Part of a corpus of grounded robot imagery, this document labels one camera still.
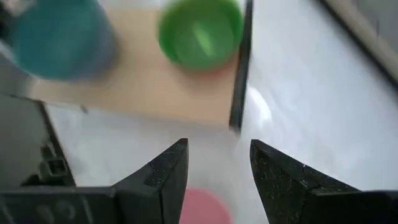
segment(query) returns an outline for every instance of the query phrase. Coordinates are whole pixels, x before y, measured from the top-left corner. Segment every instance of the white surface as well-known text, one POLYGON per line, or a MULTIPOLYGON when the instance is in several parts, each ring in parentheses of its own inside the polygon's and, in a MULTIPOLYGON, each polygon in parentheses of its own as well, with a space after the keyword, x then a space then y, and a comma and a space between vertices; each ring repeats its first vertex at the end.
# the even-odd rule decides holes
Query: white surface
POLYGON ((361 190, 398 189, 398 95, 345 31, 312 0, 256 1, 253 26, 241 136, 49 106, 77 184, 114 184, 188 137, 188 187, 218 194, 235 223, 266 223, 251 139, 361 190))

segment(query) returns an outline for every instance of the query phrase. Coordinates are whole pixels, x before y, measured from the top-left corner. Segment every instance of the green cup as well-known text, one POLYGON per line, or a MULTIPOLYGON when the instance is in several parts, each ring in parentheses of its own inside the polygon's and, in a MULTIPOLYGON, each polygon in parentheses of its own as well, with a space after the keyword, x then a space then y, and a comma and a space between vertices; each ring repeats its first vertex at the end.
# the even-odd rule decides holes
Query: green cup
POLYGON ((226 63, 242 36, 243 15, 233 0, 179 0, 160 17, 160 48, 173 63, 192 70, 226 63))

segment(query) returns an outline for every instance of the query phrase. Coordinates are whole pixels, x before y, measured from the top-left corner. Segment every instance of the table surface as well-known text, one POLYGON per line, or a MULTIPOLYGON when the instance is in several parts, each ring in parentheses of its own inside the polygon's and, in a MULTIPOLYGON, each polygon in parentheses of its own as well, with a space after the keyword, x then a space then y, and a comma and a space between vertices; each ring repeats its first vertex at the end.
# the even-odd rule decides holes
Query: table surface
POLYGON ((316 1, 254 4, 241 135, 48 106, 77 185, 114 184, 189 138, 188 188, 219 195, 235 223, 267 223, 251 174, 251 139, 358 189, 398 189, 398 93, 385 76, 316 1))

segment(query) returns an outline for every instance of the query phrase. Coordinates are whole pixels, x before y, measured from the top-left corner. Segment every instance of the pink object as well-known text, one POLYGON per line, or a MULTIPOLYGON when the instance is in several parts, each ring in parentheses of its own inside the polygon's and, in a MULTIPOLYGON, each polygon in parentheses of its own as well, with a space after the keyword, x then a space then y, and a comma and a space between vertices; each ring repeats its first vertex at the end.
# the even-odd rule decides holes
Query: pink object
POLYGON ((231 224, 228 208, 214 195, 201 189, 187 189, 180 224, 231 224))

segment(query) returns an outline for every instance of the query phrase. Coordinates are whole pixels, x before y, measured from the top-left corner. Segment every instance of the green bowl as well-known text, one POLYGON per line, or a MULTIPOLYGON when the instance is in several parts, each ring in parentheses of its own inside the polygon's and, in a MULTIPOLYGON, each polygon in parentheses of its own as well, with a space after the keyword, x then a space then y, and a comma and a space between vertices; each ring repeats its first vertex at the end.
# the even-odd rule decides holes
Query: green bowl
POLYGON ((242 36, 243 15, 232 0, 179 0, 160 17, 160 48, 184 68, 221 66, 235 53, 242 36))

